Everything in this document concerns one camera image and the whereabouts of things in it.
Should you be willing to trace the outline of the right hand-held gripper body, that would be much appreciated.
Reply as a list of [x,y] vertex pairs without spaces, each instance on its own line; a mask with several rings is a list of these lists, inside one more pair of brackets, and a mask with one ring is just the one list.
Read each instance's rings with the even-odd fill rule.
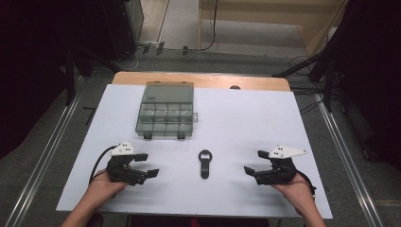
[[255,177],[258,184],[273,185],[290,183],[296,173],[297,168],[292,162],[292,158],[307,154],[307,151],[288,146],[277,146],[268,151],[270,158],[270,170],[257,171],[261,173],[260,177]]

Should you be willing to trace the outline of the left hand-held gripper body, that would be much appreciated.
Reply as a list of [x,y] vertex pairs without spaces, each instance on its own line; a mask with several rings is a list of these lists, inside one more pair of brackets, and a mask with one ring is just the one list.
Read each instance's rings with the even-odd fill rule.
[[130,142],[124,142],[109,152],[111,160],[106,171],[112,182],[127,183],[129,185],[143,184],[146,172],[131,168],[134,155],[137,154]]

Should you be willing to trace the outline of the person's right hand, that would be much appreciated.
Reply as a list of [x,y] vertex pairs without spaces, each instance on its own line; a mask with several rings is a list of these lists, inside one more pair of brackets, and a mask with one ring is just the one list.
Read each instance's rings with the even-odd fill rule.
[[310,197],[313,199],[309,189],[309,183],[299,174],[287,184],[274,184],[274,189],[279,191],[293,206],[300,198]]

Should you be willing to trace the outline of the person's left hand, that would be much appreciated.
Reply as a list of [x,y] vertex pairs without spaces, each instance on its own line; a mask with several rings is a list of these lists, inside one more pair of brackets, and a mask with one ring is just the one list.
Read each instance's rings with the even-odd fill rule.
[[114,183],[106,170],[100,170],[91,180],[88,187],[90,201],[97,206],[110,200],[116,193],[126,188],[126,183]]

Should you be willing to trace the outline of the black bottle opener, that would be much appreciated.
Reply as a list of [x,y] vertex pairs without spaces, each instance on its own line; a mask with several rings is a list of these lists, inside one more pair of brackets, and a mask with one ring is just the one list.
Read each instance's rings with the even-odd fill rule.
[[203,149],[199,153],[200,176],[205,180],[209,177],[209,167],[213,159],[212,153],[208,149]]

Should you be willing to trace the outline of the white board sheet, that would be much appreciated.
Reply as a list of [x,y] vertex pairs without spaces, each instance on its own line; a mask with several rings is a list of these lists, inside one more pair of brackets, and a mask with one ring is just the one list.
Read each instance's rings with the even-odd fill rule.
[[[252,218],[294,218],[291,204],[277,191],[259,185],[245,166],[265,170],[270,164],[257,151],[276,146],[304,149],[296,167],[316,186],[316,204],[324,218],[332,213],[320,173],[293,93],[198,88],[194,111],[198,120],[191,137],[152,139],[134,130],[144,93],[141,85],[110,85],[100,100],[92,124],[57,206],[70,211],[87,188],[94,167],[104,168],[105,149],[129,141],[135,152],[146,153],[135,169],[158,169],[156,178],[129,186],[103,205],[105,212]],[[199,153],[213,159],[209,177],[201,177]]]

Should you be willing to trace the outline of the clear plastic compartment box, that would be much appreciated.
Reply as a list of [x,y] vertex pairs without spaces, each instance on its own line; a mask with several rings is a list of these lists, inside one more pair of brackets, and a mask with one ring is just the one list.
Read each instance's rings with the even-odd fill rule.
[[193,133],[194,83],[149,81],[143,93],[135,132],[144,139]]

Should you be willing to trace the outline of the wooden table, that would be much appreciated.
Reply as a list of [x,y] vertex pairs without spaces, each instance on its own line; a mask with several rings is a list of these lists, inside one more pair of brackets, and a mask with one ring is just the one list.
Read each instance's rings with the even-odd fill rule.
[[173,72],[118,72],[113,78],[113,84],[123,85],[145,85],[148,81],[187,81],[199,88],[230,89],[237,86],[241,90],[290,91],[288,81],[281,78]]

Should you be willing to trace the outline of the black stand legs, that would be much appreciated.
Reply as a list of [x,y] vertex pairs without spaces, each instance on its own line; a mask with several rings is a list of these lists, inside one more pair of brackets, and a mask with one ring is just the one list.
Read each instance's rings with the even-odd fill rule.
[[117,73],[119,69],[99,56],[94,51],[82,45],[69,44],[64,48],[65,57],[65,81],[66,81],[66,106],[69,106],[74,97],[77,95],[76,91],[76,80],[75,80],[75,69],[84,76],[90,77],[93,72],[93,68],[89,60],[94,60],[99,64],[110,69],[112,72]]
[[332,113],[331,98],[334,78],[334,64],[335,63],[328,59],[324,54],[318,53],[295,64],[294,66],[289,67],[288,70],[273,74],[272,77],[284,79],[312,65],[312,69],[307,74],[308,79],[312,83],[318,83],[322,78],[325,78],[323,88],[323,106],[329,113]]

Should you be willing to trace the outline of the black cabinet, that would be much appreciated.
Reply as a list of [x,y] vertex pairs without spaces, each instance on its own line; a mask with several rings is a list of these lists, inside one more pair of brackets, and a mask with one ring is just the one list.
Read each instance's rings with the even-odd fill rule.
[[113,55],[125,60],[138,46],[144,15],[141,0],[100,0],[106,17]]

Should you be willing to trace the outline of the dark curtain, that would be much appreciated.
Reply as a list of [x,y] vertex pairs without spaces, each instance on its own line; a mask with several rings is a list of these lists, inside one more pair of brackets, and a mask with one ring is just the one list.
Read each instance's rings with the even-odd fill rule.
[[401,171],[401,0],[349,0],[335,61],[365,155]]
[[0,0],[0,159],[65,89],[63,51],[45,0]]

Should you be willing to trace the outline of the metal floor rail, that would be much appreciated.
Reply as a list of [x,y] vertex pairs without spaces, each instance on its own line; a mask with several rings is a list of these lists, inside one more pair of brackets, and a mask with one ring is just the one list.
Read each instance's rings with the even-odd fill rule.
[[343,139],[343,136],[334,118],[334,115],[328,112],[328,110],[324,106],[322,94],[314,95],[314,97],[318,102],[318,106],[323,116],[323,120],[330,132],[336,150],[344,166],[347,177],[354,189],[359,206],[361,207],[361,210],[367,220],[368,226],[385,227],[376,209],[374,200],[372,199],[365,182],[362,180],[359,171],[357,169],[357,166],[351,156],[351,153]]
[[26,216],[26,212],[35,198],[37,191],[39,190],[44,175],[49,168],[64,132],[74,114],[75,109],[78,106],[82,89],[86,84],[86,79],[83,76],[79,76],[75,80],[75,83],[76,94],[72,98],[71,102],[63,108],[63,112],[57,122],[57,125],[52,131],[37,164],[27,180],[27,183],[23,187],[23,190],[13,207],[13,210],[9,215],[5,227],[21,227],[21,224]]

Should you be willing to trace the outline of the light wooden frame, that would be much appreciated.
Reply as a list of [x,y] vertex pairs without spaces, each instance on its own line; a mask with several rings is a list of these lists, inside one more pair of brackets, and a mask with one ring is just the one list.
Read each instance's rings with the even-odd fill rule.
[[199,10],[198,47],[201,47],[202,19],[297,26],[308,56],[323,47],[330,30],[340,24],[350,0],[197,0]]

